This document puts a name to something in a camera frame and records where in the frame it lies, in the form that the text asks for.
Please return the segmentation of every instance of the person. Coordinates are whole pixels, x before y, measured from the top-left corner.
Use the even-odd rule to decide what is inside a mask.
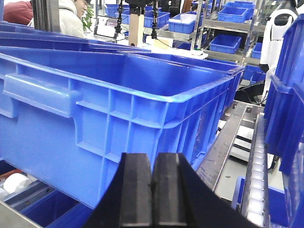
[[[198,11],[198,4],[193,4],[193,5],[191,6],[191,11],[193,11],[193,12]]]
[[[32,1],[18,1],[7,3],[3,7],[3,20],[28,25],[33,18]]]
[[[62,34],[84,37],[81,17],[87,10],[91,0],[58,0],[59,3],[59,25]]]

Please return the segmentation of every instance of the blue bin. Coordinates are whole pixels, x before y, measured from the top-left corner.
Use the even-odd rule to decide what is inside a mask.
[[[266,73],[257,66],[246,65],[243,74],[243,79],[249,80],[252,83],[263,81],[266,78]]]
[[[282,152],[280,171],[287,175],[291,173],[294,157],[299,148],[304,150],[304,147],[301,146],[304,143],[304,84],[295,84],[293,92],[294,96],[289,107],[286,124],[278,144],[278,148]]]
[[[221,21],[244,23],[246,16],[247,9],[245,8],[225,7],[220,12],[218,12],[218,20]]]
[[[286,86],[304,80],[304,14],[300,14],[284,34],[276,75]]]
[[[295,89],[295,97],[298,96],[297,89]],[[301,115],[303,115],[303,104],[300,105],[302,109]],[[302,127],[302,133],[303,133],[303,121],[302,117],[300,119],[294,119],[295,121],[300,120],[300,124]],[[288,152],[287,156],[283,156],[280,169],[283,171],[283,184],[285,189],[285,201],[286,201],[286,208],[287,208],[287,214],[288,214],[288,227],[290,228],[300,228],[303,227],[304,224],[304,163],[303,163],[303,157],[304,157],[304,148],[303,148],[303,142],[304,138],[303,136],[299,137],[300,132],[298,131],[299,128],[296,127],[296,123],[292,123],[292,128],[290,131],[290,134],[294,133],[294,130],[296,130],[295,140],[292,140],[292,149]]]
[[[152,163],[159,152],[181,152],[193,161],[215,137],[233,80],[134,54],[0,53],[1,156],[90,208],[122,152]]]
[[[219,63],[226,63],[226,64],[236,65],[235,62],[230,62],[230,61],[226,61],[226,60],[222,60],[222,59],[210,58],[208,60],[209,61],[214,61],[214,62],[219,62]]]
[[[170,13],[168,12],[158,12],[157,15],[157,28],[163,27],[165,24],[168,23],[170,17]],[[122,14],[122,23],[129,24],[130,23],[130,13],[123,13]],[[143,26],[146,28],[152,28],[153,23],[153,12],[148,11],[144,14],[144,23]]]
[[[153,6],[145,6],[145,11],[152,11],[153,10]],[[161,7],[159,7],[159,8],[157,8],[157,11],[161,11],[162,10],[162,8]]]
[[[278,144],[293,97],[292,88],[283,85],[276,76],[271,76],[271,86],[264,109],[264,117],[266,118],[265,143],[268,144],[270,154],[283,155],[282,148],[278,148]]]
[[[24,208],[21,213],[42,227],[81,228],[92,211],[55,190]]]
[[[252,50],[252,58],[261,58],[262,43],[256,43],[255,47]]]
[[[161,28],[164,25],[168,24],[170,13],[167,12],[158,12],[157,14],[157,28]],[[153,12],[149,11],[144,15],[144,24],[146,28],[152,28],[153,23]]]
[[[224,7],[232,7],[232,8],[245,8],[247,9],[246,20],[250,20],[254,14],[255,4],[253,2],[248,1],[235,1],[228,2],[224,5]]]
[[[181,14],[176,15],[172,19],[180,20]],[[194,31],[195,19],[189,23],[168,21],[169,31],[190,34]]]
[[[123,5],[123,11],[126,11],[130,8],[129,5]],[[116,13],[118,12],[118,4],[106,4],[105,13],[109,17],[117,17]]]
[[[32,27],[28,27],[28,26],[26,26],[26,27],[25,26],[19,26],[17,24],[13,24],[13,23],[1,23],[0,24],[0,31],[39,34],[39,35],[43,35],[43,36],[72,37],[72,36],[64,35],[64,34],[57,33],[57,32],[48,32],[48,31],[37,30],[37,29],[34,29]]]
[[[238,50],[241,39],[242,37],[219,34],[210,42],[210,50],[234,54]]]
[[[94,40],[75,37],[43,36],[12,32],[0,32],[0,46],[114,53],[121,50],[147,51],[138,47],[102,41],[95,42]]]

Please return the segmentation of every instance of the storage shelf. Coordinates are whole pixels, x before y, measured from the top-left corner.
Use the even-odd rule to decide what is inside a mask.
[[[222,29],[222,30],[229,30],[235,32],[244,32],[247,33],[250,31],[250,23],[235,23],[235,22],[228,22],[228,21],[220,21],[220,20],[213,20],[213,19],[205,19],[204,27],[210,29]],[[264,32],[265,26],[263,25],[254,25],[253,31],[255,32]]]
[[[228,54],[228,53],[223,53],[223,52],[218,52],[218,51],[204,50],[204,53],[207,53],[208,57],[224,59],[227,61],[241,62],[243,60],[241,52],[236,52],[235,54]]]

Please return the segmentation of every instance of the metal rail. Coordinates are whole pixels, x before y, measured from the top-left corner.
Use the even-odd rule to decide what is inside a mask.
[[[0,200],[0,225],[6,228],[42,228]]]
[[[229,120],[197,169],[198,176],[213,191],[216,190],[224,164],[246,110],[246,103],[240,102],[235,106]]]
[[[269,227],[267,152],[264,119],[258,114],[251,143],[241,214],[259,227]]]

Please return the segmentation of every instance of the metal shelf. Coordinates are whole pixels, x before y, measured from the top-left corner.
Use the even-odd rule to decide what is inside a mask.
[[[221,30],[228,30],[228,31],[235,31],[235,32],[244,32],[247,33],[250,31],[251,23],[235,23],[235,22],[228,22],[228,21],[220,21],[220,20],[213,20],[213,19],[205,19],[204,27],[210,29],[221,29]],[[253,31],[255,32],[264,32],[265,26],[264,25],[254,25]]]
[[[251,58],[251,57],[246,57],[245,62],[248,64],[252,65],[259,65],[260,64],[260,59],[259,58]]]
[[[204,50],[204,53],[207,53],[208,57],[211,58],[219,58],[227,61],[238,61],[238,62],[243,61],[243,56],[241,52],[237,52],[235,54],[228,54],[223,52]]]

